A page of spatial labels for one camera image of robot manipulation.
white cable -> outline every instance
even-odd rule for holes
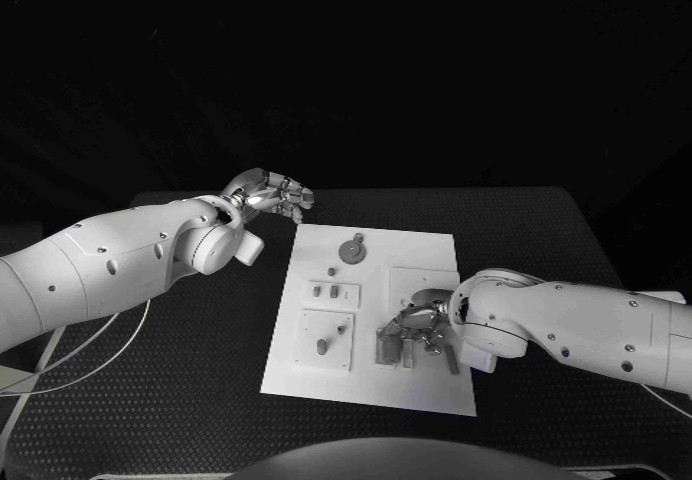
[[[55,388],[51,388],[48,390],[39,390],[36,392],[13,392],[13,393],[0,393],[0,398],[2,397],[19,397],[22,395],[38,395],[39,393],[49,393],[49,392],[55,392],[57,390],[61,390],[62,388],[65,387],[70,387],[71,385],[74,385],[75,383],[81,382],[83,380],[86,380],[87,378],[90,378],[98,371],[101,371],[107,366],[109,364],[119,358],[120,354],[126,351],[126,348],[130,346],[130,344],[133,343],[133,340],[135,340],[135,337],[137,337],[137,333],[140,333],[140,329],[142,329],[142,326],[145,325],[145,320],[147,319],[147,313],[149,313],[149,305],[150,305],[150,300],[147,300],[147,308],[145,309],[145,314],[142,315],[142,320],[140,320],[140,324],[137,325],[137,329],[135,330],[135,333],[133,333],[133,336],[130,337],[130,340],[127,341],[127,343],[123,345],[123,348],[117,351],[116,355],[107,360],[107,362],[97,368],[94,369],[87,375],[84,375],[83,377],[80,377],[77,380],[74,380],[73,382],[67,383],[65,385],[61,385],[60,387],[55,387]]]
[[[111,326],[113,322],[119,318],[120,313],[117,313],[106,325],[101,327],[98,332],[90,337],[90,339],[70,352],[68,355],[65,355],[64,358],[61,358],[49,367],[47,367],[44,370],[39,370],[34,375],[29,375],[26,378],[24,378],[19,382],[15,382],[12,385],[8,385],[6,387],[0,388],[0,393],[6,392],[12,387],[19,385],[21,383],[25,383],[28,380],[32,378],[36,378],[39,375],[44,375],[47,372],[49,372],[55,367],[58,367],[64,362],[67,362],[87,347],[87,345],[98,338],[98,336],[106,332],[106,329]]]
[[[648,385],[642,384],[645,390],[674,409],[678,410],[688,418],[692,419],[692,414],[688,413],[682,408],[677,407],[651,388]]]

table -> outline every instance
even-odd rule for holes
[[[133,206],[214,192],[150,192]],[[306,222],[455,235],[462,278],[504,267],[545,280],[622,287],[561,188],[318,190]],[[140,337],[87,381],[31,399],[9,446],[9,480],[230,473],[302,446],[398,436],[483,445],[563,467],[649,465],[692,478],[692,422],[641,386],[560,365],[530,345],[475,371],[478,418],[260,394],[296,227],[263,214],[253,267],[185,278],[152,301]],[[143,306],[38,388],[113,355]],[[61,358],[104,320],[71,326]],[[687,397],[672,394],[679,405]]]

robotic hand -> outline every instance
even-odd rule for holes
[[[315,195],[256,168],[222,193],[91,217],[0,257],[0,352],[42,333],[123,312],[188,275],[235,257],[248,266],[264,243],[246,230],[260,211],[302,222]]]
[[[692,393],[692,308],[677,292],[628,292],[545,282],[512,270],[479,272],[455,292],[423,290],[380,332],[442,353],[447,328],[463,339],[460,363],[492,373],[530,340],[554,359],[622,380]]]

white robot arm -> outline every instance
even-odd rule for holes
[[[692,393],[692,308],[677,292],[545,282],[492,269],[455,292],[419,292],[414,302],[381,340],[423,335],[426,350],[439,354],[436,332],[452,327],[465,341],[460,363],[485,372],[498,357],[524,356],[531,340],[566,365]]]
[[[264,243],[246,230],[251,216],[267,211],[300,223],[300,207],[310,209],[313,201],[303,185],[257,168],[220,196],[88,218],[0,257],[0,352],[65,325],[129,310],[234,257],[253,265]]]

black background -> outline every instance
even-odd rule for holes
[[[49,235],[256,166],[316,189],[560,185],[629,288],[692,295],[688,4],[97,3],[3,8],[2,222]]]

